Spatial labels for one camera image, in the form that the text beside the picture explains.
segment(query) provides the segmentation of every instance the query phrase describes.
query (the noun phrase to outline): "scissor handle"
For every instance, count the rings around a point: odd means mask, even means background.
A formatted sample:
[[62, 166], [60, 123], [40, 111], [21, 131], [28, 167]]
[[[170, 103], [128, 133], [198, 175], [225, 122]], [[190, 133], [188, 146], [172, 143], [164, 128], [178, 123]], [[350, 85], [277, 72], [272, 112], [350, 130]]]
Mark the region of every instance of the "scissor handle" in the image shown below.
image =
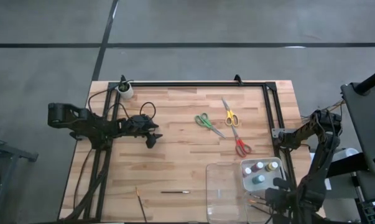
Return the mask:
[[208, 114], [207, 113], [202, 113], [201, 118], [205, 120], [209, 120]]
[[240, 147], [241, 150], [245, 152], [246, 154], [249, 154], [252, 152], [252, 148], [248, 146], [247, 144], [243, 143], [243, 141], [240, 138], [236, 140], [236, 143], [237, 143], [236, 147]]
[[210, 123], [210, 120], [208, 119], [208, 115], [206, 113], [202, 113], [201, 115], [196, 115], [194, 117], [195, 122], [203, 127], [211, 128], [212, 124]]
[[235, 115], [231, 111], [227, 111], [226, 125], [228, 125], [228, 126], [233, 125], [233, 126], [237, 127], [239, 125], [239, 119], [238, 119], [237, 115]]
[[237, 152], [237, 155], [239, 155], [242, 158], [247, 156], [247, 154], [244, 152], [244, 149], [240, 145], [236, 146], [236, 152]]

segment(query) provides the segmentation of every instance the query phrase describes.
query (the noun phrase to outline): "bottle cap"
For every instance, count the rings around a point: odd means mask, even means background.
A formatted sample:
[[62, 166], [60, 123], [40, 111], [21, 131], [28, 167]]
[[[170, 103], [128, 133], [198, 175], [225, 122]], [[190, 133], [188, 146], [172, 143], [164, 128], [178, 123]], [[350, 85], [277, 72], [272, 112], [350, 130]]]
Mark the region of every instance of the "bottle cap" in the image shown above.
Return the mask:
[[257, 167], [258, 169], [262, 169], [262, 168], [264, 167], [263, 162], [258, 162], [258, 163], [256, 164], [256, 167]]
[[260, 181], [260, 182], [263, 182], [264, 181], [264, 176], [260, 175], [259, 177], [257, 177], [257, 180]]
[[245, 174], [251, 174], [252, 170], [247, 167], [247, 168], [244, 169], [244, 172], [245, 172]]
[[271, 165], [273, 168], [278, 168], [279, 164], [277, 162], [272, 162], [272, 165]]

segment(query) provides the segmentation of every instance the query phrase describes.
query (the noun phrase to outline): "scissors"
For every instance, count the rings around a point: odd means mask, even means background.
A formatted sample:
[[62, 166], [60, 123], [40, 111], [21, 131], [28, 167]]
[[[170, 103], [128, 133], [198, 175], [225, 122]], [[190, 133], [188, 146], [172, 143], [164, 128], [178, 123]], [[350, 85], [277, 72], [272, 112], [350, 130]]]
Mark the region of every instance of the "scissors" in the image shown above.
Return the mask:
[[220, 131], [218, 131], [212, 124], [211, 124], [211, 121], [209, 120], [208, 118], [208, 115], [207, 113], [202, 113], [201, 115], [196, 115], [194, 117], [194, 120], [195, 122], [200, 125], [200, 126], [203, 126], [203, 127], [207, 127], [209, 129], [211, 129], [212, 131], [214, 131], [216, 134], [218, 134], [219, 136], [223, 137], [223, 138], [226, 138], [226, 136], [224, 136]]
[[238, 119], [237, 115], [235, 115], [231, 111], [229, 105], [227, 105], [227, 103], [226, 103], [225, 99], [223, 99], [223, 97], [222, 97], [222, 101], [223, 101], [223, 104], [225, 105], [225, 108], [227, 110], [226, 124], [228, 126], [236, 126], [237, 127], [239, 125], [239, 119]]
[[245, 157], [247, 154], [249, 154], [249, 153], [252, 152], [252, 149], [247, 144], [243, 143], [243, 140], [241, 140], [238, 137], [238, 134], [237, 134], [236, 129], [234, 128], [234, 126], [232, 126], [231, 128], [233, 129], [234, 137], [236, 138], [236, 144], [237, 144], [236, 145], [236, 152], [237, 152], [237, 155], [239, 155], [240, 157]]

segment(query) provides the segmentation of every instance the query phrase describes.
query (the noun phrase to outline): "small white pot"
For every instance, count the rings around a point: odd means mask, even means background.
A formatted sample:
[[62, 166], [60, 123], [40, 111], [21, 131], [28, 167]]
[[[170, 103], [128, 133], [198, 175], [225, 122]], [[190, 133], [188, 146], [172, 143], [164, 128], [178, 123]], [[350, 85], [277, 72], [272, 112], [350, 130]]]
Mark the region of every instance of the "small white pot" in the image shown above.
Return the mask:
[[133, 96], [132, 86], [131, 86], [130, 83], [128, 83], [128, 85], [129, 85], [129, 88], [125, 92], [122, 92], [121, 90], [119, 90], [118, 88], [116, 88], [117, 91], [118, 91], [118, 93], [121, 94], [121, 98], [124, 99], [124, 100], [128, 100], [128, 99], [132, 98], [132, 96]]

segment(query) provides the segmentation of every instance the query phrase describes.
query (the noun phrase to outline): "wooden table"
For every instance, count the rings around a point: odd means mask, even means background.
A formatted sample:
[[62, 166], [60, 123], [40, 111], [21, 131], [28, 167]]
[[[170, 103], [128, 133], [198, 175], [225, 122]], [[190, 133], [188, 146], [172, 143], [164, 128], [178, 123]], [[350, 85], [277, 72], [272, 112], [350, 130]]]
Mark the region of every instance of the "wooden table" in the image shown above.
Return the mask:
[[[302, 122], [292, 82], [276, 83], [285, 127], [298, 128]], [[93, 82], [90, 95], [106, 89], [107, 85], [108, 82]], [[227, 100], [240, 118], [238, 134], [253, 148], [246, 159], [274, 156], [261, 88], [134, 87], [133, 98], [122, 100], [128, 114], [139, 114], [143, 103], [153, 102], [157, 108], [153, 121], [160, 126], [155, 132], [164, 136], [157, 140], [152, 149], [146, 148], [145, 139], [142, 138], [121, 137], [114, 140], [102, 222], [144, 221], [135, 186], [140, 191], [148, 222], [207, 222], [206, 166], [241, 160], [234, 150], [233, 132], [225, 125], [226, 111], [221, 97]], [[105, 94], [102, 94], [92, 99], [95, 113], [102, 114], [104, 98]], [[275, 110], [272, 111], [277, 127]], [[147, 106], [143, 112], [152, 114], [153, 109]], [[209, 114], [211, 122], [226, 139], [194, 122], [193, 117], [202, 112]], [[122, 108], [118, 114], [118, 118], [121, 117], [125, 117]], [[76, 145], [60, 218], [72, 211], [76, 182], [89, 150], [89, 141], [80, 141]], [[93, 154], [90, 154], [81, 178], [77, 203], [89, 185]], [[310, 167], [307, 148], [294, 151], [292, 160], [299, 183]], [[191, 193], [161, 194], [162, 190], [189, 190]], [[93, 211], [96, 209], [96, 199], [94, 197], [92, 203]]]

